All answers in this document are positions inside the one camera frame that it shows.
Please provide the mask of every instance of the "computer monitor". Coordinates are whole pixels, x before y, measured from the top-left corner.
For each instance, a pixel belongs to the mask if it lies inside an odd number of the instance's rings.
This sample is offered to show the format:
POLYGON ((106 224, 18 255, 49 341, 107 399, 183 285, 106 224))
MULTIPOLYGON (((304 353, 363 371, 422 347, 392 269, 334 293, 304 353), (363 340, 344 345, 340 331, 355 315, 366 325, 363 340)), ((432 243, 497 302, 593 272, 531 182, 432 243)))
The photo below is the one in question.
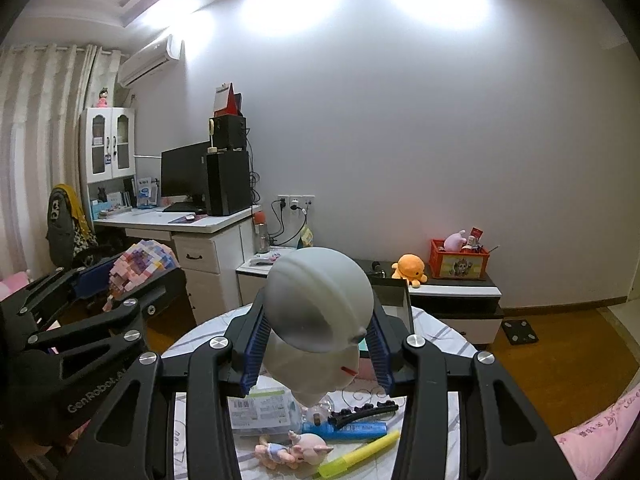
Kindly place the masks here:
POLYGON ((199 142, 162 152, 161 195, 191 197, 191 202, 177 202, 164 211, 200 213, 206 210, 203 195, 207 192, 205 160, 209 146, 209 142, 199 142))

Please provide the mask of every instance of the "red crate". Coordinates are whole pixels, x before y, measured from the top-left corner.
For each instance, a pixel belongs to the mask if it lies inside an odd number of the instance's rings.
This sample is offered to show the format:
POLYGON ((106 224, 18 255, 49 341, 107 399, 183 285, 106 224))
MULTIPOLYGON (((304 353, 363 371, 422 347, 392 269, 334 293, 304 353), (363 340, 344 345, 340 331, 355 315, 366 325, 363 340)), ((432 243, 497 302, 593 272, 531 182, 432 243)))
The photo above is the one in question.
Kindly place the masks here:
POLYGON ((489 253, 483 247, 479 253, 447 253, 439 251, 444 240, 431 240, 429 268, 434 278, 448 280, 483 280, 489 253))

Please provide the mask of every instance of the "blue marker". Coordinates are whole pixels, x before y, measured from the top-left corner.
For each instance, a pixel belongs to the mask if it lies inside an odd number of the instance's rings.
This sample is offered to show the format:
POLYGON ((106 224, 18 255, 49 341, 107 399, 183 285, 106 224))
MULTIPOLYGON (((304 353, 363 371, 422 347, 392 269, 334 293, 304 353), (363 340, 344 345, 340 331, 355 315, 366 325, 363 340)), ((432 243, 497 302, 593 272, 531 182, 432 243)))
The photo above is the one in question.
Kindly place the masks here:
POLYGON ((328 422, 316 426, 312 422, 302 423, 302 433, 313 433, 323 440, 374 440, 386 435, 384 422, 352 422, 336 430, 328 422))

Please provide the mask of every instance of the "curtain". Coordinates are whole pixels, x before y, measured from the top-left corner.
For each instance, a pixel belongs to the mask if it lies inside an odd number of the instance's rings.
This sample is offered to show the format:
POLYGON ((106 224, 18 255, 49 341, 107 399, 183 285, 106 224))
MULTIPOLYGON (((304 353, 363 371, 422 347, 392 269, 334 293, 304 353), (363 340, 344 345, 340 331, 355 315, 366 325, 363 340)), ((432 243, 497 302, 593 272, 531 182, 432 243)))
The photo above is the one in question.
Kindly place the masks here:
MULTIPOLYGON (((120 64, 118 51, 113 59, 120 64)), ((53 268, 49 193, 69 184, 81 195, 79 117, 93 99, 89 90, 107 86, 113 94, 116 72, 111 56, 91 45, 0 50, 0 279, 53 268)))

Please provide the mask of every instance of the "round table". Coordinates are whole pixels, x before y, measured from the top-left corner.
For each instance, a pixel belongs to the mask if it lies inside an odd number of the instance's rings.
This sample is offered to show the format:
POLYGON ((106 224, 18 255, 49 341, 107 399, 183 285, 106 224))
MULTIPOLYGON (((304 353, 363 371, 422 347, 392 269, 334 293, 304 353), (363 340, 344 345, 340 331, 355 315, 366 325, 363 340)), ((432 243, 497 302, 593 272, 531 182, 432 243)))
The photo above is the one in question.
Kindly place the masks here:
MULTIPOLYGON (((251 305, 243 306, 227 312, 222 316, 210 319, 207 322, 197 326, 189 333, 178 339, 162 357, 171 357, 174 355, 193 352, 198 346, 207 342, 214 336, 223 335, 229 322, 236 316, 246 314, 251 305)), ((428 341, 433 342, 443 352, 450 354, 463 355, 472 357, 476 353, 476 349, 458 332, 445 325, 443 322, 430 316, 423 310, 412 307, 414 315, 415 333, 423 335, 428 341)), ((267 376, 259 376, 257 386, 259 388, 270 388, 277 385, 276 381, 267 376)), ((363 381, 356 378, 347 388, 342 391, 332 392, 329 394, 332 398, 336 411, 342 408, 353 408, 361 406, 365 402, 385 401, 389 397, 384 393, 377 383, 372 381, 363 381)), ((396 414, 390 418, 386 424, 389 431, 401 430, 402 419, 404 417, 405 397, 394 399, 400 406, 396 414)), ((186 460, 186 436, 184 429, 184 421, 186 420, 186 394, 178 393, 175 403, 175 421, 174 421, 174 476, 175 480, 187 480, 187 460, 186 460)), ((457 480, 460 471, 460 410, 458 407, 458 394, 449 393, 449 434, 447 437, 447 473, 446 480, 457 480)), ((257 459, 249 458, 253 452, 257 437, 235 437, 236 451, 239 462, 240 471, 244 480, 266 480, 266 479, 285 479, 296 480, 300 478, 300 473, 296 476, 296 471, 286 466, 279 466, 276 471, 270 471, 260 465, 257 459)), ((328 456, 328 460, 334 460, 347 452, 356 449, 362 445, 361 442, 330 442, 334 446, 334 450, 328 456)), ((340 477, 340 480, 383 480, 391 478, 391 473, 396 461, 396 452, 398 443, 392 449, 382 452, 377 458, 365 461, 361 466, 356 466, 348 473, 340 477)))

